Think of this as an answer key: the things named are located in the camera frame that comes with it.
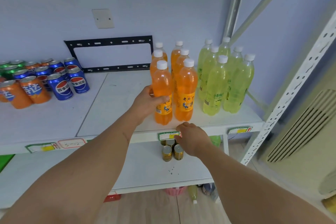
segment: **hand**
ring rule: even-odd
[[[169,96],[161,96],[155,98],[151,85],[146,86],[140,94],[135,98],[129,111],[139,119],[139,125],[144,119],[153,113],[157,105],[169,100]]]
[[[182,133],[182,137],[174,136],[174,139],[182,146],[183,150],[198,157],[204,147],[212,146],[212,142],[203,129],[193,123],[183,122],[176,127],[176,131]]]

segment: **black wall mount frame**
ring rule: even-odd
[[[99,39],[83,39],[64,41],[68,47],[71,56],[78,60],[74,48],[96,47],[96,46],[113,46],[113,45],[127,45],[127,44],[150,44],[150,55],[153,53],[153,37],[146,36],[130,36],[130,37],[114,37],[114,38],[99,38]],[[133,70],[149,70],[150,63],[145,64],[131,64],[120,66],[103,66],[103,67],[82,67],[84,73],[93,72],[113,72],[113,71],[133,71]]]

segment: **person's left arm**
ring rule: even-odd
[[[0,220],[7,223],[92,223],[123,168],[135,128],[167,97],[146,86],[132,107],[94,140],[49,169]]]

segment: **person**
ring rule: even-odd
[[[120,175],[135,128],[168,100],[152,93],[146,86],[110,127],[38,178],[0,224],[93,223]],[[182,133],[175,139],[185,152],[210,171],[232,224],[333,223],[308,202],[227,156],[200,127],[184,122],[176,130]]]

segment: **air vent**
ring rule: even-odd
[[[329,173],[321,182],[318,192],[327,195],[336,190],[336,169]]]
[[[291,156],[313,139],[336,112],[336,90],[323,90],[268,155],[268,162]]]

